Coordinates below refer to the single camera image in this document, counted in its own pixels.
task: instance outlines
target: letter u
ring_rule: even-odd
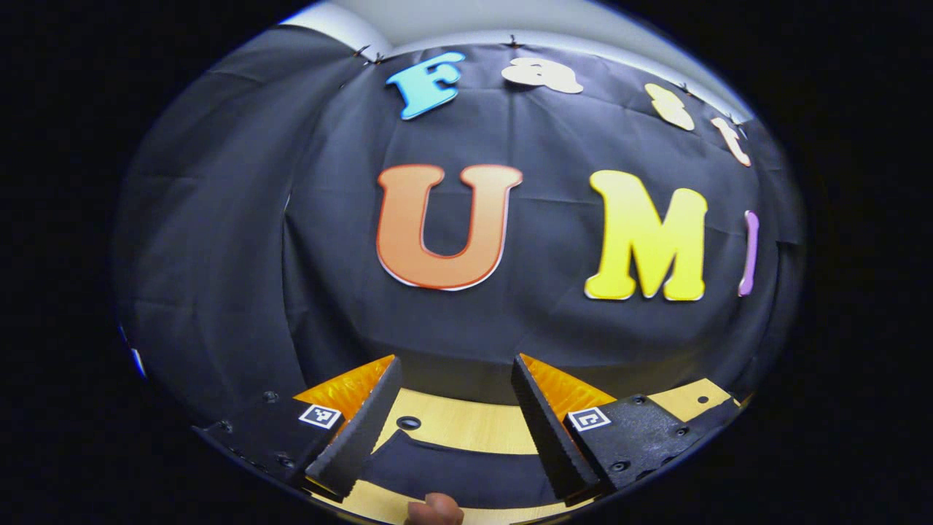
[[[427,164],[391,167],[379,175],[383,209],[376,234],[379,261],[392,277],[409,285],[456,291],[480,284],[502,259],[508,221],[508,191],[522,183],[522,172],[508,166],[469,166],[460,180],[473,188],[466,246],[456,255],[425,247],[427,198],[444,171]]]

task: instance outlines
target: black fabric backdrop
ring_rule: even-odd
[[[385,80],[448,51],[466,55],[458,96],[402,121]],[[583,93],[505,81],[516,57],[571,67]],[[799,296],[801,199],[760,122],[745,127],[748,168],[709,123],[724,115],[681,93],[697,122],[686,132],[652,108],[649,82],[679,92],[567,51],[472,45],[367,64],[315,31],[272,28],[186,90],[132,163],[114,241],[130,345],[209,420],[390,353],[408,388],[485,403],[516,403],[508,374],[519,352],[617,397],[709,377],[744,399]],[[448,174],[425,220],[425,245],[442,254],[467,241],[462,169],[524,173],[501,263],[480,285],[414,288],[381,267],[376,177],[409,163]],[[678,188],[705,197],[703,299],[584,295],[602,251],[604,204],[589,183],[601,169],[640,177],[662,217]],[[747,209],[761,218],[759,253],[755,289],[739,298]]]
[[[330,522],[216,454],[153,395],[119,340],[108,270],[118,183],[153,120],[303,5],[35,3],[5,19],[18,42],[8,84],[22,89],[2,194],[13,522]],[[899,2],[626,7],[749,97],[788,146],[811,250],[801,315],[755,402],[581,523],[928,523],[924,455],[908,440],[923,436],[909,402],[928,368],[916,292],[927,264],[911,238],[928,210],[910,133],[926,107],[922,17]]]

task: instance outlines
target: orange letter u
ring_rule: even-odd
[[[428,164],[391,167],[379,175],[383,211],[376,249],[392,277],[409,285],[455,291],[480,284],[502,258],[506,240],[508,191],[522,183],[522,172],[508,166],[469,166],[460,180],[473,188],[469,238],[456,255],[438,255],[425,247],[427,197],[444,179],[444,170]]]

